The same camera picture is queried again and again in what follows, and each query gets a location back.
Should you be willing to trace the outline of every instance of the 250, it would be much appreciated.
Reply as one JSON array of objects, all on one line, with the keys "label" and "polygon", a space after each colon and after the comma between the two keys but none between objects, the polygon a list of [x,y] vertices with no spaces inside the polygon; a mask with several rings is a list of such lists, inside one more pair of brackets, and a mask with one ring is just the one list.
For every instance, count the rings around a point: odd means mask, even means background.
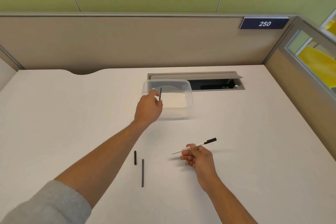
[{"label": "250", "polygon": [[262,21],[260,22],[259,27],[268,27],[269,25],[271,25],[270,21]]}]

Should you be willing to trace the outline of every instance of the gray sweatshirt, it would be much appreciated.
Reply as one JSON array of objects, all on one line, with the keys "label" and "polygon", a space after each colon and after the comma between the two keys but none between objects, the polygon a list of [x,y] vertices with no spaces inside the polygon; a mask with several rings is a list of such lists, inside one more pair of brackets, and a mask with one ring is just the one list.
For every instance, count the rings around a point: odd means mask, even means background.
[{"label": "gray sweatshirt", "polygon": [[90,214],[89,203],[77,191],[50,181],[7,213],[0,224],[84,224]]}]

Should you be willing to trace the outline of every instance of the blue sign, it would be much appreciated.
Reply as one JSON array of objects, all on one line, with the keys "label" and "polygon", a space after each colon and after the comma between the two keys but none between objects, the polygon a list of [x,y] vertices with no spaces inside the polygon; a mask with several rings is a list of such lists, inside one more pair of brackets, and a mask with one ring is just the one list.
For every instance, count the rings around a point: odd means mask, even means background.
[{"label": "blue sign", "polygon": [[239,29],[283,29],[288,17],[244,17]]}]

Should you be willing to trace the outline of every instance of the white desk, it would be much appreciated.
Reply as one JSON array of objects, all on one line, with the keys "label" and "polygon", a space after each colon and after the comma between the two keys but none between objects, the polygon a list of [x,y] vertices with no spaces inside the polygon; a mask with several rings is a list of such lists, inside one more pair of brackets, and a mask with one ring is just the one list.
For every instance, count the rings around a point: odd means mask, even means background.
[{"label": "white desk", "polygon": [[88,223],[220,223],[171,155],[213,137],[220,178],[259,223],[335,223],[336,162],[263,65],[19,71],[0,92],[0,219],[128,125],[147,73],[202,71],[237,71],[246,90],[193,92],[194,119],[152,124]]}]

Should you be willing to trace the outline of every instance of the transparent box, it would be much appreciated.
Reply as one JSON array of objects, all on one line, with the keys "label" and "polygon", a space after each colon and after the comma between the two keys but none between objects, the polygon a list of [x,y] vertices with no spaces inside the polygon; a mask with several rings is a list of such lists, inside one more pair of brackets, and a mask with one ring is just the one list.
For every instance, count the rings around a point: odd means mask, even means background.
[{"label": "transparent box", "polygon": [[152,89],[160,92],[161,88],[163,109],[159,119],[178,120],[189,118],[193,106],[193,93],[190,83],[187,80],[173,79],[147,80],[143,84],[142,95],[148,94]]}]

